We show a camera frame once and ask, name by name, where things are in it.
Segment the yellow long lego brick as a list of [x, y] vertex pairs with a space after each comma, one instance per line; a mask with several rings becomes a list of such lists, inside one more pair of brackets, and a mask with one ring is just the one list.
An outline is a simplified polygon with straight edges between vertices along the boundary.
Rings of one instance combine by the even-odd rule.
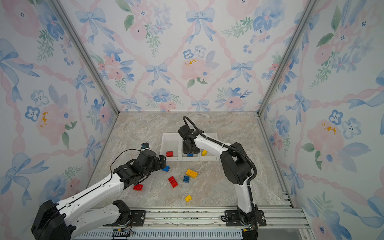
[[191, 170], [191, 169], [187, 169], [187, 171], [186, 171], [186, 175], [188, 176], [188, 177], [191, 177], [191, 178], [196, 178], [197, 176], [198, 176], [198, 173], [197, 172], [195, 172], [195, 171], [193, 171], [193, 170]]

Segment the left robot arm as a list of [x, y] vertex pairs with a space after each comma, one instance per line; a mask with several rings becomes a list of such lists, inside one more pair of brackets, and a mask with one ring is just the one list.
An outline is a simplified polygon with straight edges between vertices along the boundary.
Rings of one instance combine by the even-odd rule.
[[57, 203], [48, 200], [41, 204], [31, 232], [36, 240], [73, 240], [77, 236], [108, 226], [128, 226], [134, 219], [123, 200], [93, 211], [92, 208], [130, 186], [136, 186], [151, 173], [166, 168], [167, 158], [150, 149], [139, 151], [136, 159], [111, 169], [98, 183]]

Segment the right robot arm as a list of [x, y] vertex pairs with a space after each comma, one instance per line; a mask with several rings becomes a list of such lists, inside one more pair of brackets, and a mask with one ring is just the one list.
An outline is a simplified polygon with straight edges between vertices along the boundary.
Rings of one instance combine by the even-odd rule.
[[254, 203], [251, 181], [257, 175], [257, 169], [245, 153], [241, 144], [222, 143], [198, 131], [183, 133], [178, 131], [183, 139], [183, 153], [199, 153], [206, 150], [220, 158], [226, 178], [235, 185], [237, 195], [237, 217], [240, 224], [250, 227], [265, 226], [264, 214]]

